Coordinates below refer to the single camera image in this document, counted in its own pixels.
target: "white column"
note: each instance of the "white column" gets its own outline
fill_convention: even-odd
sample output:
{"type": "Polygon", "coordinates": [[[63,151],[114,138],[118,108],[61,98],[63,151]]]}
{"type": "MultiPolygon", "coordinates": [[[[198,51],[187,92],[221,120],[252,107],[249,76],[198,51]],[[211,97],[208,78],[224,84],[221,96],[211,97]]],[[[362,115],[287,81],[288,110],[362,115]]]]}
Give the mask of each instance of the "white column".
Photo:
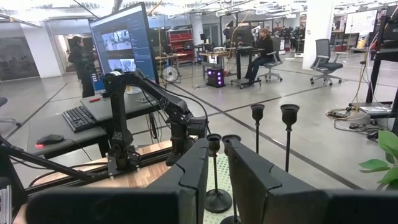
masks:
{"type": "Polygon", "coordinates": [[[315,40],[330,39],[333,22],[333,0],[308,0],[303,69],[309,70],[317,57],[315,40]]]}
{"type": "Polygon", "coordinates": [[[39,75],[41,78],[61,76],[62,74],[58,66],[57,57],[49,34],[45,28],[45,24],[40,22],[39,25],[42,26],[42,28],[21,24],[39,75]]]}
{"type": "Polygon", "coordinates": [[[190,20],[192,25],[193,44],[203,44],[203,40],[200,40],[200,34],[203,33],[203,22],[201,15],[191,16],[190,20]]]}

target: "chair base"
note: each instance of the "chair base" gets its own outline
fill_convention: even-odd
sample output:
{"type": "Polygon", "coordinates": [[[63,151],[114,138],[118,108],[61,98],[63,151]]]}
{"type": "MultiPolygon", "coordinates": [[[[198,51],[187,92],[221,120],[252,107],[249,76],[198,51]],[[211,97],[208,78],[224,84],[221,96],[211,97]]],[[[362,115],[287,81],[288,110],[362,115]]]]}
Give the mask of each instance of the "chair base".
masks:
{"type": "Polygon", "coordinates": [[[18,122],[16,119],[12,119],[12,118],[0,118],[0,123],[12,123],[12,124],[16,124],[16,126],[18,126],[18,127],[21,126],[20,122],[18,122]]]}
{"type": "Polygon", "coordinates": [[[266,82],[271,82],[272,77],[277,77],[279,79],[279,81],[283,80],[283,78],[278,73],[274,73],[274,72],[265,73],[265,74],[259,75],[259,77],[265,77],[266,82]]]}
{"type": "Polygon", "coordinates": [[[321,79],[321,78],[323,78],[323,81],[324,81],[324,82],[329,82],[329,85],[330,85],[330,86],[333,85],[333,82],[331,81],[332,78],[338,79],[338,83],[339,83],[339,84],[341,83],[341,78],[340,78],[340,77],[336,77],[336,76],[334,76],[334,75],[322,74],[322,75],[315,75],[315,76],[313,76],[313,77],[310,79],[311,84],[314,84],[314,81],[315,81],[315,80],[318,80],[318,79],[321,79]]]}

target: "computer tower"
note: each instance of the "computer tower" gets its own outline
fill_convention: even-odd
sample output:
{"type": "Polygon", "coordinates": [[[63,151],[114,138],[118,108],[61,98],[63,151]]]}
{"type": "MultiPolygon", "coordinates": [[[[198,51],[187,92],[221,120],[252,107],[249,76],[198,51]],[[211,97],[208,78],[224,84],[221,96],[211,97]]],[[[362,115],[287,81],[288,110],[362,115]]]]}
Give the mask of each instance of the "computer tower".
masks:
{"type": "Polygon", "coordinates": [[[224,70],[222,68],[209,68],[207,70],[207,85],[216,88],[225,86],[224,84],[224,70]]]}

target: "black desk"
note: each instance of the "black desk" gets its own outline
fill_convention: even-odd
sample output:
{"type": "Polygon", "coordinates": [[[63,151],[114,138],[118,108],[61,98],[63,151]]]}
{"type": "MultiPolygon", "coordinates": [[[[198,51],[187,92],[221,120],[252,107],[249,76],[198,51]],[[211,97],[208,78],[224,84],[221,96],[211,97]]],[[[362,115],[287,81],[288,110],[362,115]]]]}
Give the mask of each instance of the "black desk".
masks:
{"type": "MultiPolygon", "coordinates": [[[[238,85],[240,85],[240,88],[243,89],[243,86],[249,85],[250,82],[246,78],[241,79],[241,77],[242,77],[242,75],[241,75],[241,73],[242,73],[242,71],[241,71],[241,55],[242,54],[249,55],[249,65],[248,66],[251,67],[252,55],[254,53],[257,53],[264,49],[257,49],[254,47],[238,47],[238,48],[231,47],[231,48],[228,48],[227,50],[235,50],[235,52],[236,52],[236,78],[237,79],[231,80],[231,85],[233,83],[237,83],[238,85]]],[[[261,80],[259,78],[257,80],[253,81],[253,83],[256,83],[256,82],[260,83],[260,85],[261,85],[261,80]]]]}

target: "desk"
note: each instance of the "desk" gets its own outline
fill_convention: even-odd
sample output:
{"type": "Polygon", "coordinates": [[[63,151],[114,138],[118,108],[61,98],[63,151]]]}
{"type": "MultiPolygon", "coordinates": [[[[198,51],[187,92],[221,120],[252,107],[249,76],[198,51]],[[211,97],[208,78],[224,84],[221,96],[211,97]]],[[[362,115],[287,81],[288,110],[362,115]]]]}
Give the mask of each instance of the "desk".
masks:
{"type": "MultiPolygon", "coordinates": [[[[87,98],[82,98],[80,103],[93,115],[95,120],[98,122],[109,121],[112,119],[112,107],[111,98],[101,98],[99,101],[90,103],[92,98],[97,98],[98,96],[91,96],[87,98]]],[[[124,104],[126,107],[126,118],[136,118],[144,114],[149,114],[159,110],[157,103],[140,103],[137,100],[142,98],[142,93],[140,94],[124,94],[124,104]]]]}
{"type": "Polygon", "coordinates": [[[101,127],[91,128],[80,133],[73,133],[62,114],[56,114],[45,120],[34,121],[29,126],[29,134],[27,140],[27,152],[36,156],[43,155],[46,159],[51,159],[62,154],[81,149],[81,147],[98,144],[101,155],[109,151],[108,137],[106,131],[101,127]],[[49,134],[62,134],[65,136],[64,141],[37,148],[36,141],[49,134]]]}
{"type": "Polygon", "coordinates": [[[201,67],[203,79],[206,79],[206,67],[211,68],[223,68],[223,57],[229,56],[229,52],[213,53],[213,52],[200,52],[199,55],[202,56],[201,67]],[[204,57],[217,57],[217,63],[206,62],[204,57]]]}
{"type": "MultiPolygon", "coordinates": [[[[95,120],[101,123],[102,127],[92,128],[79,133],[73,133],[62,114],[56,114],[43,121],[33,122],[29,127],[27,152],[35,155],[43,155],[46,159],[60,156],[62,154],[81,149],[81,147],[98,144],[102,157],[109,151],[108,134],[112,133],[112,108],[110,98],[101,98],[101,100],[90,103],[89,100],[97,98],[92,96],[83,98],[80,103],[94,116],[95,120]],[[36,141],[48,134],[61,134],[67,139],[76,141],[76,145],[71,140],[45,146],[42,149],[36,148],[36,141]]],[[[137,99],[142,97],[141,94],[128,95],[124,94],[124,102],[126,105],[126,118],[136,118],[144,114],[149,114],[159,110],[159,106],[150,103],[140,103],[137,99]]]]}
{"type": "MultiPolygon", "coordinates": [[[[155,152],[161,149],[165,149],[172,145],[171,141],[161,142],[159,144],[153,144],[151,146],[143,147],[138,149],[137,152],[141,155],[155,152]]],[[[107,158],[98,159],[93,162],[106,162],[107,158]]],[[[82,171],[89,171],[100,166],[87,166],[79,168],[82,171]]],[[[120,175],[112,179],[101,180],[92,184],[88,184],[85,187],[146,187],[151,184],[153,181],[158,179],[161,175],[163,175],[166,171],[168,171],[169,167],[166,166],[165,162],[160,162],[157,164],[153,164],[151,166],[143,167],[139,171],[134,171],[128,174],[120,175]]],[[[36,182],[36,185],[43,184],[46,182],[50,182],[52,180],[57,180],[59,178],[65,177],[64,174],[53,174],[49,175],[43,179],[40,179],[36,182]]],[[[15,218],[13,224],[26,224],[25,221],[25,210],[26,205],[23,205],[19,210],[17,217],[15,218]]]]}

